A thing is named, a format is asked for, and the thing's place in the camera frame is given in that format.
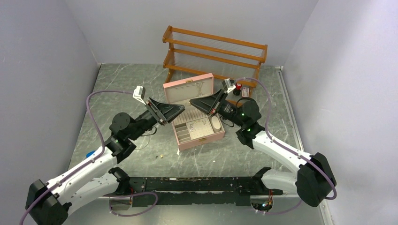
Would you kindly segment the pink jewelry box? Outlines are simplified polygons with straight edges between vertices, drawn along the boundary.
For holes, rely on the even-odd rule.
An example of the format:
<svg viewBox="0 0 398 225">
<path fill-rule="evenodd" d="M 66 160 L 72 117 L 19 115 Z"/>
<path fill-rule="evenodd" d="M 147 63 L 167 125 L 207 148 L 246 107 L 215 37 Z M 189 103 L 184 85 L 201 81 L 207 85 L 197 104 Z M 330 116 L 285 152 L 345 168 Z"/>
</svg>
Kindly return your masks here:
<svg viewBox="0 0 398 225">
<path fill-rule="evenodd" d="M 218 141 L 225 136 L 219 116 L 208 116 L 189 102 L 214 93 L 212 73 L 168 82 L 163 84 L 163 88 L 168 103 L 185 106 L 185 110 L 172 121 L 179 150 Z"/>
</svg>

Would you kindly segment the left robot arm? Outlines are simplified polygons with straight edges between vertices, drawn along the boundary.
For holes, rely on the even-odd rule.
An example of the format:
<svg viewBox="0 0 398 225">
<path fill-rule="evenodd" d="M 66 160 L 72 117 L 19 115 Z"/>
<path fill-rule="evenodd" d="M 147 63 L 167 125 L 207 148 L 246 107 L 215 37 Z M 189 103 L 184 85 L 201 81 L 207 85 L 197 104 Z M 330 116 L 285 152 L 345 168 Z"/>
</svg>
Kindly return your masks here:
<svg viewBox="0 0 398 225">
<path fill-rule="evenodd" d="M 137 118 L 125 112 L 114 116 L 111 135 L 101 136 L 101 146 L 72 169 L 46 182 L 33 182 L 28 191 L 25 215 L 38 225 L 61 225 L 81 207 L 105 195 L 125 195 L 130 177 L 118 164 L 135 150 L 134 140 L 157 123 L 172 122 L 184 110 L 180 104 L 148 99 L 147 108 Z"/>
</svg>

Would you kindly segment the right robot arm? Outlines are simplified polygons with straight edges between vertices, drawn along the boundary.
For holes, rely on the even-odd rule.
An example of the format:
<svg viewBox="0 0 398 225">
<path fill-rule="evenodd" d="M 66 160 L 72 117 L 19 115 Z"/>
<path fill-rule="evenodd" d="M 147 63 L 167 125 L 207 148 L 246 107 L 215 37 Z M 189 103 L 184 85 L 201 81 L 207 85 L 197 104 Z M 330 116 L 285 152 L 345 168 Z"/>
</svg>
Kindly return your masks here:
<svg viewBox="0 0 398 225">
<path fill-rule="evenodd" d="M 268 190 L 296 194 L 312 207 L 337 197 L 337 182 L 323 154 L 303 152 L 272 135 L 267 125 L 258 123 L 261 113 L 254 99 L 243 97 L 243 104 L 238 106 L 225 98 L 226 93 L 220 90 L 211 96 L 193 98 L 189 103 L 206 115 L 220 115 L 237 125 L 236 135 L 243 145 L 268 154 L 288 169 L 288 172 L 273 169 L 261 172 L 253 182 L 258 194 Z"/>
</svg>

